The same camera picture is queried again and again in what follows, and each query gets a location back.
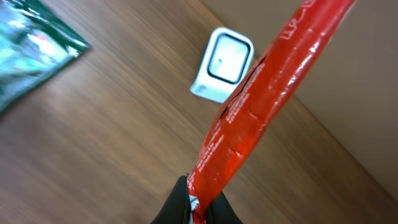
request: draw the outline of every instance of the brown wooden surface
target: brown wooden surface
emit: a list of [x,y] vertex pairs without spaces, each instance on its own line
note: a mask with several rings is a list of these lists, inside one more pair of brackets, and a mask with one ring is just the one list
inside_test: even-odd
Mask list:
[[[47,0],[93,50],[0,120],[0,223],[149,223],[218,105],[193,96],[221,23],[198,0]],[[225,189],[244,223],[398,223],[295,99]]]

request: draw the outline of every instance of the green package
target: green package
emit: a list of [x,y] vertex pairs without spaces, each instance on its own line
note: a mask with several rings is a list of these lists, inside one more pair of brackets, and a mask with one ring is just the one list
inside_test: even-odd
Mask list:
[[0,0],[0,113],[89,47],[39,0]]

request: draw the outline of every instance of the white device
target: white device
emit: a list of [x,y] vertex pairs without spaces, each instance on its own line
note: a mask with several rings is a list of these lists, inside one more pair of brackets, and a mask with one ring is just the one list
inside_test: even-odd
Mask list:
[[247,37],[225,27],[215,29],[191,92],[223,103],[248,72],[253,55]]

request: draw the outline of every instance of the beige wall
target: beige wall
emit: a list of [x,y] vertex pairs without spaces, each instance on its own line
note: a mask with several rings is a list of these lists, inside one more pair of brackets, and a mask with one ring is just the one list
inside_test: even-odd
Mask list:
[[[300,3],[298,0],[204,2],[226,26],[251,38],[257,55],[270,44]],[[359,0],[296,93],[396,200],[397,10],[398,1]]]

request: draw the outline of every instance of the red snack wrapper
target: red snack wrapper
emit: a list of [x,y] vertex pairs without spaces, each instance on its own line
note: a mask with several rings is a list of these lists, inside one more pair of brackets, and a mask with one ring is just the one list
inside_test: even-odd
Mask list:
[[243,164],[355,0],[304,0],[218,112],[188,177],[194,224]]

